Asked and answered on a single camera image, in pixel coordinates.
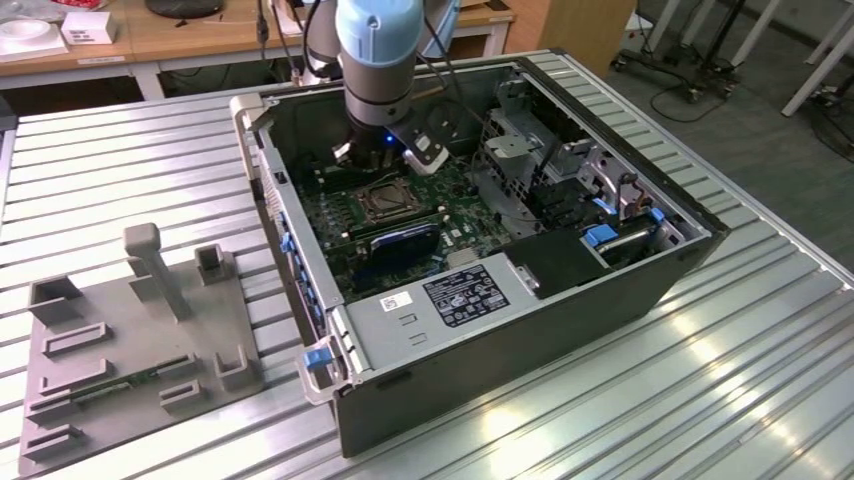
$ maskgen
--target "blue latch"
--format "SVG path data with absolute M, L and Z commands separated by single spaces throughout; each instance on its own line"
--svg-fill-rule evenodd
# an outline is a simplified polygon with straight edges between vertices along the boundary
M 278 250 L 281 250 L 281 253 L 288 253 L 289 251 L 292 251 L 292 246 L 293 246 L 293 241 L 290 240 L 290 232 L 284 232 L 284 235 L 281 235 L 281 243 L 278 244 Z
M 609 225 L 596 225 L 584 233 L 584 241 L 595 248 L 604 242 L 613 240 L 617 236 Z
M 593 198 L 592 199 L 592 203 L 595 203 L 596 205 L 599 205 L 605 212 L 608 212 L 608 215 L 616 215 L 616 210 L 613 209 L 613 207 L 611 205 L 608 205 L 604 200 L 601 200 L 600 198 Z
M 308 370 L 314 370 L 320 367 L 325 367 L 329 363 L 332 363 L 332 350 L 329 349 L 329 347 L 309 350 L 302 355 L 302 360 L 305 362 L 305 368 Z
M 652 215 L 652 220 L 655 220 L 655 223 L 661 223 L 664 221 L 664 212 L 661 212 L 657 208 L 649 210 L 649 215 Z

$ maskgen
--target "white sticker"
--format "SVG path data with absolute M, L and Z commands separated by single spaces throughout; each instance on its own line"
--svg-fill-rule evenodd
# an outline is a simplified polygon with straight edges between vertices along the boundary
M 385 297 L 378 301 L 384 312 L 390 312 L 394 308 L 405 307 L 409 303 L 412 303 L 409 292 L 396 293 L 390 297 Z
M 77 60 L 77 65 L 97 65 L 98 63 L 116 62 L 124 62 L 124 55 L 118 55 L 116 57 L 81 58 Z

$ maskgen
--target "gray floor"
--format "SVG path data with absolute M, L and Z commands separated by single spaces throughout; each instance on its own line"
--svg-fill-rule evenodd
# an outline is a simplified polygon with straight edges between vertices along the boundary
M 681 26 L 693 2 L 681 2 L 671 27 Z M 640 11 L 656 18 L 664 0 L 643 0 Z M 715 6 L 696 45 L 707 40 L 723 19 L 725 7 Z M 741 15 L 724 43 L 721 57 L 731 58 L 753 21 Z M 743 85 L 728 102 L 703 120 L 681 124 L 657 115 L 649 97 L 673 85 L 672 77 L 633 66 L 611 73 L 607 83 L 660 122 L 699 155 L 749 192 L 795 229 L 854 270 L 854 164 L 841 159 L 813 136 L 808 111 L 791 119 L 779 110 L 811 73 L 803 64 L 811 48 L 768 29 L 739 69 Z M 828 82 L 844 77 L 851 68 L 839 65 Z M 691 118 L 719 100 L 703 99 L 688 105 L 675 96 L 663 96 L 656 105 L 669 116 Z

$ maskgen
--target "white box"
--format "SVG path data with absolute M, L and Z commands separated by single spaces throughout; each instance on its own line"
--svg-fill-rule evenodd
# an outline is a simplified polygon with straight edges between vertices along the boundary
M 50 25 L 50 30 L 33 43 L 0 42 L 0 63 L 29 60 L 30 58 L 49 57 L 68 53 L 62 36 L 58 34 L 55 25 Z
M 116 29 L 109 12 L 68 12 L 62 22 L 62 36 L 70 45 L 112 43 Z

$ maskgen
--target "metal slatted surface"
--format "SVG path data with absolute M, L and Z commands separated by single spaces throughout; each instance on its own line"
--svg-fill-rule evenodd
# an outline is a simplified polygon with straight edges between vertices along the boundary
M 305 403 L 290 366 L 296 327 L 232 171 L 228 97 L 30 118 L 0 230 L 0 478 L 15 472 L 30 322 L 22 287 L 57 272 L 73 272 L 81 285 L 128 275 L 116 232 L 141 221 L 162 228 L 168 262 L 208 241 L 237 251 L 268 389 L 54 478 L 854 473 L 849 274 L 569 59 L 531 59 L 733 229 L 649 314 L 344 460 L 329 410 Z M 121 136 L 101 131 L 113 124 Z M 69 140 L 73 148 L 54 143 Z

